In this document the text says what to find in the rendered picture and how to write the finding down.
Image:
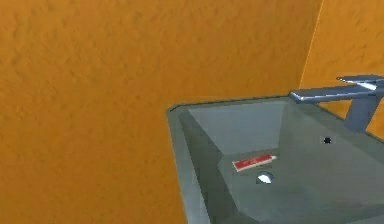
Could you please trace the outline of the red flat bar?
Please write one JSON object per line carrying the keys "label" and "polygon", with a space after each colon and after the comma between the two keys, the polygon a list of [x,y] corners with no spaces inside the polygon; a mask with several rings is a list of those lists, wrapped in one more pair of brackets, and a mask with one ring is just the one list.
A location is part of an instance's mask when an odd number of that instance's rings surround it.
{"label": "red flat bar", "polygon": [[237,172],[244,171],[250,168],[262,166],[265,164],[271,163],[276,159],[276,156],[271,154],[260,155],[253,158],[248,158],[244,160],[234,161],[232,165],[234,166]]}

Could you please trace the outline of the grey square sink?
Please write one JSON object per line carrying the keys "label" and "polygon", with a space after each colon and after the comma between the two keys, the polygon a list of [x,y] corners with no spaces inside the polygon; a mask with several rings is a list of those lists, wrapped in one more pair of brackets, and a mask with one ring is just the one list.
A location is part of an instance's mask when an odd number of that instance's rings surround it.
{"label": "grey square sink", "polygon": [[187,224],[384,224],[384,140],[316,105],[179,104],[167,119]]}

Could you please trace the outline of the silver sink faucet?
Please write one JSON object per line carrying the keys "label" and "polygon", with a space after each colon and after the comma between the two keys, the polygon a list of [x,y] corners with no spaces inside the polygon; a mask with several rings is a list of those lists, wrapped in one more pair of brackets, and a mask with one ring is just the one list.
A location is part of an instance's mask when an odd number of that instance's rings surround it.
{"label": "silver sink faucet", "polygon": [[337,80],[346,86],[293,90],[289,96],[297,103],[307,104],[350,100],[344,124],[352,131],[365,131],[384,98],[384,76],[363,74],[341,76]]}

